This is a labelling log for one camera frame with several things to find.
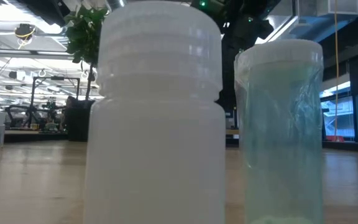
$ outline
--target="potted plant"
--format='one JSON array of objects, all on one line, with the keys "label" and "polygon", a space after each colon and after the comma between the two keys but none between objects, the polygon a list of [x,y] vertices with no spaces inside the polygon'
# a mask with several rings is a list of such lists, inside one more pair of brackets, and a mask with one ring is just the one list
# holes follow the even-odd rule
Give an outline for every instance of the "potted plant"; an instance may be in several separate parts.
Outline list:
[{"label": "potted plant", "polygon": [[81,69],[83,69],[83,62],[90,64],[84,105],[72,106],[65,113],[68,138],[71,141],[88,140],[91,105],[88,100],[91,82],[95,80],[93,69],[98,66],[101,29],[107,13],[108,10],[105,8],[87,9],[81,6],[78,12],[72,12],[65,18],[66,23],[72,22],[72,26],[66,31],[68,38],[66,52],[74,55],[73,63],[81,63]]}]

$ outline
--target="plant pot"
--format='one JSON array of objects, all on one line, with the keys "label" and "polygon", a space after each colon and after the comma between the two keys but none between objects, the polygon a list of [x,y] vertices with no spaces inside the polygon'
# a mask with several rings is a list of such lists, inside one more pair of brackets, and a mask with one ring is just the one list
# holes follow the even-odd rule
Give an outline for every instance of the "plant pot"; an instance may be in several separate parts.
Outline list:
[{"label": "plant pot", "polygon": [[83,108],[68,108],[65,112],[65,122],[69,141],[88,141],[90,110]]}]

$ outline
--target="container lid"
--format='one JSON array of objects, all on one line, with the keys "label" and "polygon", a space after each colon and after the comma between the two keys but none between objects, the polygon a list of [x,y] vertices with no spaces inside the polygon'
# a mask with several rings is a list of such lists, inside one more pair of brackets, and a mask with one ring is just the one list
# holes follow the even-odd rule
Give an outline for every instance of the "container lid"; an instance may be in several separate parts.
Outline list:
[{"label": "container lid", "polygon": [[310,40],[276,40],[256,45],[237,56],[237,69],[275,62],[323,63],[323,48]]},{"label": "container lid", "polygon": [[126,75],[178,75],[211,82],[220,91],[221,51],[219,28],[203,12],[173,2],[130,3],[103,24],[97,83]]}]

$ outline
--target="green leaves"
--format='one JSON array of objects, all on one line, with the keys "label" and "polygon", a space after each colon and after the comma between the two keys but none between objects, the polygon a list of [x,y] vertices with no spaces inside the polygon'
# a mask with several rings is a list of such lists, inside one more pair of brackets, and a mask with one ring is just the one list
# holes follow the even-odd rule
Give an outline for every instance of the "green leaves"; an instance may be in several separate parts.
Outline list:
[{"label": "green leaves", "polygon": [[73,63],[84,60],[96,66],[101,27],[107,13],[107,9],[87,9],[81,6],[77,13],[71,12],[65,17],[66,23],[73,23],[66,31],[66,52],[74,55]]}]

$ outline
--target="plastic bottle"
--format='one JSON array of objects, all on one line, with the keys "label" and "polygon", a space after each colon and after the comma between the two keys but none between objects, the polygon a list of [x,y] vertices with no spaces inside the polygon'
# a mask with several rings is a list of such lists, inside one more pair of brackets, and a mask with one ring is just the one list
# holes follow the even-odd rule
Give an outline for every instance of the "plastic bottle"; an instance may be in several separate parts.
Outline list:
[{"label": "plastic bottle", "polygon": [[137,2],[106,18],[85,224],[223,224],[221,38],[202,12]]},{"label": "plastic bottle", "polygon": [[322,224],[323,50],[278,40],[241,53],[236,95],[247,224]]}]

